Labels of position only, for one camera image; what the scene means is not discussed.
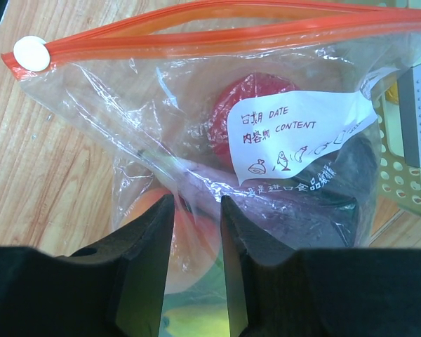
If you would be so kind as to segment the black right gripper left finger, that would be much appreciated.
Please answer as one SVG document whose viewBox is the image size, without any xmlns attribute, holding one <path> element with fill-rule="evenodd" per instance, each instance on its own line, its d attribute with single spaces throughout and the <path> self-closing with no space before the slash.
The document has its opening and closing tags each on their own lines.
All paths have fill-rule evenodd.
<svg viewBox="0 0 421 337">
<path fill-rule="evenodd" d="M 70 256 L 0 246 L 0 336 L 157 336 L 173 222 L 166 195 Z"/>
</svg>

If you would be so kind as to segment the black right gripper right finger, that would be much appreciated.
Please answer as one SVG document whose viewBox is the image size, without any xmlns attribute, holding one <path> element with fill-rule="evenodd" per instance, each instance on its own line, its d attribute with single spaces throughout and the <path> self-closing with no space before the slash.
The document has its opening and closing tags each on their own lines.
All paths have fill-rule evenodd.
<svg viewBox="0 0 421 337">
<path fill-rule="evenodd" d="M 229 197 L 220 229 L 232 336 L 421 336 L 421 249 L 293 250 Z"/>
</svg>

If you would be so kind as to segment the fake purple eggplant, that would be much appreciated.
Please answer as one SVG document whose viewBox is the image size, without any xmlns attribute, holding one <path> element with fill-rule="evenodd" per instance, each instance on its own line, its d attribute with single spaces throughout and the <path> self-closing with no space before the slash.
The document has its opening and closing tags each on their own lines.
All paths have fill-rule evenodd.
<svg viewBox="0 0 421 337">
<path fill-rule="evenodd" d="M 195 161 L 148 150 L 138 154 L 192 210 L 218 219 L 221 199 L 228 196 L 249 220 L 293 249 L 360 246 L 373 221 L 377 155 L 362 134 L 294 178 L 243 184 L 233 173 Z"/>
</svg>

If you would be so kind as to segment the clear zip top bag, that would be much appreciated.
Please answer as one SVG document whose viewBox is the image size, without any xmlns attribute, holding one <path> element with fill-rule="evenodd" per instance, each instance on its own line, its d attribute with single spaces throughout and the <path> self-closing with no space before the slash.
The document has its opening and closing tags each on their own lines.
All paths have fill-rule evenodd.
<svg viewBox="0 0 421 337">
<path fill-rule="evenodd" d="M 362 134 L 380 165 L 372 73 L 421 57 L 421 9 L 197 1 L 3 56 L 33 99 L 114 150 L 118 214 L 177 191 L 141 150 L 285 180 Z"/>
</svg>

